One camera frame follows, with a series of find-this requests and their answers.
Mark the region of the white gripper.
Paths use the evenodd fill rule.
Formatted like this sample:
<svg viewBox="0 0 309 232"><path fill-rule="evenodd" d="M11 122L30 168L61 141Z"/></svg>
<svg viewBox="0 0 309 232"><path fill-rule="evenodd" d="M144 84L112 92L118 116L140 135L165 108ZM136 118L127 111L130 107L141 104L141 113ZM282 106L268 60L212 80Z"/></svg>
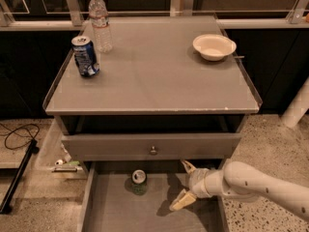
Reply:
<svg viewBox="0 0 309 232"><path fill-rule="evenodd" d="M206 188L207 168L196 168L186 159L182 159L181 163L189 174L189 190L183 189L177 198L171 203L169 209L174 212L191 205L197 198L210 198L211 195Z"/></svg>

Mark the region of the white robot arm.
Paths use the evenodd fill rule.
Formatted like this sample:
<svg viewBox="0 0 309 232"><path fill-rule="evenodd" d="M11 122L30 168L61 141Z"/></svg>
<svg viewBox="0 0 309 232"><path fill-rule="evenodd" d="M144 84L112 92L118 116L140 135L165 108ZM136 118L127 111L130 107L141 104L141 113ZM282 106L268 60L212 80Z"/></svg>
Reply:
<svg viewBox="0 0 309 232"><path fill-rule="evenodd" d="M295 216L309 220L309 188L271 177L253 166L232 161L222 169L196 168L183 160L188 174L188 190L183 189L169 209L178 211L198 198L220 196L239 201L256 200L262 196Z"/></svg>

